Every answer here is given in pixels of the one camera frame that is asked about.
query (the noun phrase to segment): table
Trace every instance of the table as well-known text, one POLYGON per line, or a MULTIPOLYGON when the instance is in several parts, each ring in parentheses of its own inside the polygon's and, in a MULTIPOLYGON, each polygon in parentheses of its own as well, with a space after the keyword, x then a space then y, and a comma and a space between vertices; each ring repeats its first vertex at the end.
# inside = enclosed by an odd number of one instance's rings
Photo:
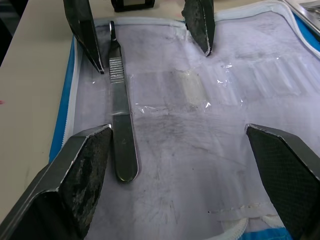
MULTIPOLYGON (((215 11, 258 0, 214 0, 215 11)), ((153 9, 114 13, 91 0, 94 18, 180 19, 185 0, 155 0, 153 9)), ((29 0, 0 67, 0 222, 49 162, 72 32, 63 0, 29 0)))

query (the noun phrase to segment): blue fabric edge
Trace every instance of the blue fabric edge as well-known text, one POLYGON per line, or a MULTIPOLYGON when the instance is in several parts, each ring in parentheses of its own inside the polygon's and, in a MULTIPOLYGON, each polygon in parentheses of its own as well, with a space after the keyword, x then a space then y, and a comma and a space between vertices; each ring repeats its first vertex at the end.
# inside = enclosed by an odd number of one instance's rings
POLYGON ((262 231, 246 232, 239 240, 292 240, 289 232, 284 228, 269 228, 262 231))
POLYGON ((55 159, 55 157, 58 155, 59 151, 62 148, 62 142, 64 139, 66 120, 67 120, 67 114, 68 114, 69 96, 70 96, 72 78, 74 75, 74 67, 75 67, 75 39, 73 37, 70 53, 69 53, 68 64, 66 67, 66 73, 64 78, 62 94, 61 94, 59 111, 56 118, 55 129, 54 129, 51 149, 49 153, 49 163, 51 163, 55 159))
POLYGON ((300 29, 300 32, 302 33, 304 39, 312 46, 314 47, 317 51, 320 52, 320 43, 319 41, 315 38, 315 36, 312 35, 311 30, 306 26, 306 24, 295 14, 294 18, 295 21, 300 29))

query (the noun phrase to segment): white zipper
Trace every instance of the white zipper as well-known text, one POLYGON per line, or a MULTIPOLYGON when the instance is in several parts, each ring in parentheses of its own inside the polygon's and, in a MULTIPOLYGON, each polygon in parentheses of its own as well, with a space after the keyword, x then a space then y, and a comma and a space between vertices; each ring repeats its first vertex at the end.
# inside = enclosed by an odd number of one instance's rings
POLYGON ((63 147, 63 145, 73 135, 73 132, 74 132, 78 82, 79 82, 80 66, 81 66, 81 62, 82 62, 82 48, 78 47, 78 42, 75 37, 72 40, 74 41, 73 75, 72 75, 72 82, 71 82, 69 102, 68 102, 68 110, 67 110, 67 114, 66 114, 66 121, 65 121, 65 126, 64 126, 64 133, 63 133, 61 147, 63 147))

